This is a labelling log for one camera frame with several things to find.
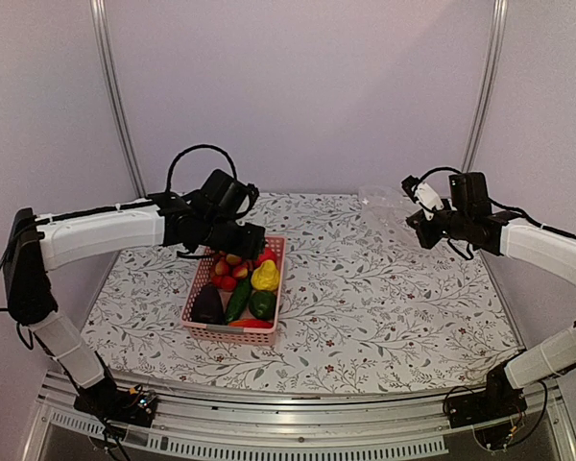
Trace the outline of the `red cherry tomato bunch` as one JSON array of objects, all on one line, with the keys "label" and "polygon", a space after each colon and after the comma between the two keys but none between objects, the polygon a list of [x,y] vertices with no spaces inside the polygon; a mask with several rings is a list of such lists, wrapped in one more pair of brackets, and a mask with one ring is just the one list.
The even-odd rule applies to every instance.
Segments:
[{"label": "red cherry tomato bunch", "polygon": [[238,282],[246,279],[252,270],[253,263],[241,256],[215,255],[210,270],[210,281],[216,288],[232,292]]}]

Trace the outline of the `yellow pepper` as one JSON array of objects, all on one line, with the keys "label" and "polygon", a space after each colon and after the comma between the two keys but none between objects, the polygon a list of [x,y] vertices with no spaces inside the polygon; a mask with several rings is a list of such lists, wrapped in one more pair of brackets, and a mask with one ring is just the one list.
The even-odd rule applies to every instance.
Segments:
[{"label": "yellow pepper", "polygon": [[257,291],[276,291],[279,287],[280,272],[272,260],[265,260],[252,273],[252,287]]}]

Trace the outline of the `clear zip top bag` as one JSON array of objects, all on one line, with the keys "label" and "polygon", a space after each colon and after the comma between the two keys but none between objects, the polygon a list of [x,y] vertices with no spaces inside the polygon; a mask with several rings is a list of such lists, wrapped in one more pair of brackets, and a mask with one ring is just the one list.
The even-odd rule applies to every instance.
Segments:
[{"label": "clear zip top bag", "polygon": [[365,185],[358,189],[361,214],[369,228],[392,240],[417,243],[407,218],[418,207],[399,189],[379,185]]}]

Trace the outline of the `green cucumber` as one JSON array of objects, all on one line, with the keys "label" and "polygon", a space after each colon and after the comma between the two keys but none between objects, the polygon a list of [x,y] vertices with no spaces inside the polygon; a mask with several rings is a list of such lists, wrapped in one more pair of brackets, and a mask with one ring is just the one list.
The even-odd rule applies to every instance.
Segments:
[{"label": "green cucumber", "polygon": [[225,323],[239,320],[247,307],[252,292],[250,279],[241,279],[230,296],[225,310]]}]

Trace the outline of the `dark green pepper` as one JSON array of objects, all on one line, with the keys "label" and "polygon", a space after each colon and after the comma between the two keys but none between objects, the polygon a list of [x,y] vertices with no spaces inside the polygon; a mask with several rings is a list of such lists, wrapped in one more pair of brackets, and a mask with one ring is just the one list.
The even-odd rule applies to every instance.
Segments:
[{"label": "dark green pepper", "polygon": [[272,320],[276,312],[276,294],[270,291],[255,291],[249,301],[249,312],[258,320]]}]

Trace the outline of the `pink plastic basket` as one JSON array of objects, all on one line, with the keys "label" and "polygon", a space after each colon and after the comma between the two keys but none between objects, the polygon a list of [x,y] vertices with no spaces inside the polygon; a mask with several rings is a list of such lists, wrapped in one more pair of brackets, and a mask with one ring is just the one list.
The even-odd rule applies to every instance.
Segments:
[{"label": "pink plastic basket", "polygon": [[[189,329],[192,337],[204,340],[226,341],[232,343],[247,343],[256,345],[272,345],[275,342],[275,332],[279,315],[280,296],[284,274],[286,238],[284,236],[270,235],[266,238],[266,247],[270,247],[276,253],[277,255],[276,267],[280,272],[279,287],[276,291],[273,291],[276,294],[275,317],[272,320],[267,321],[273,323],[274,326],[272,328],[267,329],[232,328],[226,323],[223,323],[222,325],[210,325],[210,324],[195,323],[191,321],[190,313],[193,302],[195,301],[197,295],[199,294],[203,286],[207,284],[212,284],[210,281],[210,270],[215,255],[213,254],[211,249],[207,248],[204,252],[205,258],[199,261],[195,277],[193,278],[190,286],[189,296],[181,313],[181,321],[183,325]],[[256,269],[254,267],[254,262],[256,261],[256,259],[249,259],[249,260],[253,263],[253,270],[251,271],[251,274],[247,277],[247,279],[250,279],[252,283],[252,273]],[[227,292],[218,289],[218,291],[222,298],[222,304],[225,315],[228,300],[234,290],[232,292]],[[248,302],[247,307],[239,320],[249,318],[254,317],[249,312],[249,302]]]}]

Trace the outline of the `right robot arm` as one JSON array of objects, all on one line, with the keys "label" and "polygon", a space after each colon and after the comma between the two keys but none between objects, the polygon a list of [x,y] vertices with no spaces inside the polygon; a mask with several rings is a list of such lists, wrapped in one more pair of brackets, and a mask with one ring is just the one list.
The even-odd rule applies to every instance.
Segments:
[{"label": "right robot arm", "polygon": [[[450,196],[442,198],[427,176],[409,176],[401,183],[418,211],[406,222],[424,249],[441,240],[464,241],[461,256],[482,250],[526,262],[576,287],[576,235],[537,222],[526,211],[504,206],[489,196],[481,172],[461,173],[447,167]],[[483,391],[477,410],[487,419],[498,418],[515,400],[514,390],[576,366],[576,321],[512,358],[502,368],[501,381]]]}]

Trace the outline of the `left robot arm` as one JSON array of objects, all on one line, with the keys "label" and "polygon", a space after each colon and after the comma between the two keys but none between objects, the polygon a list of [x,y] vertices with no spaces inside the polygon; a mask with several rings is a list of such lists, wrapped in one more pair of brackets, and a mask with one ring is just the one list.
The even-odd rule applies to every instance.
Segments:
[{"label": "left robot arm", "polygon": [[123,409],[98,355],[72,322],[59,312],[49,272],[91,256],[136,247],[181,245],[192,256],[200,247],[256,259],[265,246],[265,231],[239,221],[259,196],[214,170],[204,185],[184,195],[170,189],[145,199],[62,215],[36,216],[24,208],[13,221],[2,262],[7,310],[54,357],[87,402],[104,417]]}]

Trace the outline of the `red orange chili pepper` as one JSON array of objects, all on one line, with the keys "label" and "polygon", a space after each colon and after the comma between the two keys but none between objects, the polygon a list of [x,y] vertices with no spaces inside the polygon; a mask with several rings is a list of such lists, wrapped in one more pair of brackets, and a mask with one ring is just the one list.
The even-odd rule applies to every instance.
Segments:
[{"label": "red orange chili pepper", "polygon": [[271,322],[255,318],[238,320],[235,322],[231,322],[228,325],[232,328],[262,328],[262,329],[272,328],[274,326],[274,324]]}]

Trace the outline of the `floral tablecloth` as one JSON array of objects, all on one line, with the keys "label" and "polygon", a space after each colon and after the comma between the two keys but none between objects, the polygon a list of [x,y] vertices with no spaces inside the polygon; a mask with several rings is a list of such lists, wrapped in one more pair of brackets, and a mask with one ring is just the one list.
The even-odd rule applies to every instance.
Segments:
[{"label": "floral tablecloth", "polygon": [[119,255],[83,334],[116,371],[283,393],[477,385],[521,348],[480,258],[378,229],[350,195],[264,194],[249,215],[286,238],[271,346],[199,340],[181,323],[196,273],[171,249]]}]

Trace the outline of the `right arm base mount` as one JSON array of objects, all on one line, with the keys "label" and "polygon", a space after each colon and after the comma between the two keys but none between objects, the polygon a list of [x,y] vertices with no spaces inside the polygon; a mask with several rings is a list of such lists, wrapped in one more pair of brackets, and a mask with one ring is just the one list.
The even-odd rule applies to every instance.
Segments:
[{"label": "right arm base mount", "polygon": [[463,395],[449,392],[444,398],[443,412],[452,428],[478,425],[527,410],[523,391],[511,386],[503,364],[487,373],[482,391],[466,390]]}]

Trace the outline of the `aluminium front rail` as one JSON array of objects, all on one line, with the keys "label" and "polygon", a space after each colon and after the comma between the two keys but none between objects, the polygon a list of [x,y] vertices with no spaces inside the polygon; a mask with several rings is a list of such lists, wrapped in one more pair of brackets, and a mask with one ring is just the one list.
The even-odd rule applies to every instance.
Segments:
[{"label": "aluminium front rail", "polygon": [[279,394],[117,373],[124,387],[157,393],[150,427],[120,425],[105,437],[74,407],[67,378],[50,372],[37,395],[25,460],[576,460],[576,434],[555,382],[525,393],[515,441],[492,447],[501,419],[452,427],[449,392]]}]

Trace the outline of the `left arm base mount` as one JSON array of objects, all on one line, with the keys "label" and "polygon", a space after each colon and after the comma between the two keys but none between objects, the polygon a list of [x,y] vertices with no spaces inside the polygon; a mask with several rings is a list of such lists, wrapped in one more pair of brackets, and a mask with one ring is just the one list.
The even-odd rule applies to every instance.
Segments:
[{"label": "left arm base mount", "polygon": [[90,388],[74,383],[77,391],[74,408],[103,422],[151,427],[156,416],[157,394],[136,385],[121,389],[111,376],[105,376]]}]

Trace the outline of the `aluminium frame post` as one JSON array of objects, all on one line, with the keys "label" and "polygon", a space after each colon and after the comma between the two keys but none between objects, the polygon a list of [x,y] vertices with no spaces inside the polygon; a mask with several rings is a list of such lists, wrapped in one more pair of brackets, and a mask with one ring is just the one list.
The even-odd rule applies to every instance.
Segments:
[{"label": "aluminium frame post", "polygon": [[97,43],[97,49],[108,93],[108,102],[113,117],[117,138],[131,180],[132,188],[138,198],[147,195],[143,175],[136,157],[132,142],[130,127],[121,95],[116,65],[113,56],[106,2],[91,0],[89,2],[92,16],[92,25]]},{"label": "aluminium frame post", "polygon": [[479,86],[473,119],[468,131],[468,139],[461,166],[463,172],[469,172],[473,169],[486,126],[503,49],[508,7],[508,0],[495,0],[492,5],[492,21],[485,55],[484,70]]}]

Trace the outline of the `left aluminium frame post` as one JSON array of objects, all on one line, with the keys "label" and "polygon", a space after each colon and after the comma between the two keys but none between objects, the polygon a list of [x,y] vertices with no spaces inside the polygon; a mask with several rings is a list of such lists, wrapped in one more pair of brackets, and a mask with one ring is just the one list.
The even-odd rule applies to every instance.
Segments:
[{"label": "left aluminium frame post", "polygon": [[106,2],[91,0],[89,2],[92,16],[92,25],[97,43],[97,49],[108,93],[108,102],[113,117],[117,138],[131,180],[132,188],[138,198],[147,195],[143,175],[136,157],[132,142],[130,127],[121,95],[116,65],[113,56]]}]

